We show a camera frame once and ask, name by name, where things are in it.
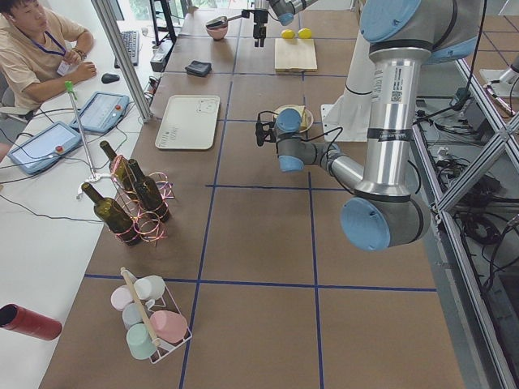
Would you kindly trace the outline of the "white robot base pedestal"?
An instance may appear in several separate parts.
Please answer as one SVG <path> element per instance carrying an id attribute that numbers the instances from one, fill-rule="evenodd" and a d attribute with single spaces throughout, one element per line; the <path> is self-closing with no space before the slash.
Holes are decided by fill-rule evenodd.
<path id="1" fill-rule="evenodd" d="M 334 104 L 321 105 L 324 138 L 328 142 L 365 142 L 371 112 L 375 66 L 370 44 L 359 32 L 343 93 Z"/>

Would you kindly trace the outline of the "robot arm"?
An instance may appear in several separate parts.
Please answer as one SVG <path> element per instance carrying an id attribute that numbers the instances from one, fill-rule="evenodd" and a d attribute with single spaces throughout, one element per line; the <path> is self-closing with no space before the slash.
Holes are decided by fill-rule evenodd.
<path id="1" fill-rule="evenodd" d="M 294 16 L 307 9 L 314 4 L 314 0 L 267 0 L 254 1 L 251 9 L 244 9 L 241 11 L 241 16 L 245 19 L 252 17 L 253 20 L 253 39 L 256 48 L 263 48 L 264 41 L 267 37 L 267 26 L 270 17 L 270 11 L 275 15 L 272 19 L 287 26 L 294 20 Z"/>
<path id="2" fill-rule="evenodd" d="M 359 32 L 374 66 L 364 164 L 335 143 L 303 139 L 302 118 L 295 109 L 256 124 L 256 142 L 275 144 L 281 171 L 318 165 L 350 191 L 341 209 L 341 227 L 359 249 L 406 245 L 427 232 L 427 205 L 405 184 L 420 70 L 472 54 L 484 7 L 482 1 L 364 3 Z"/>

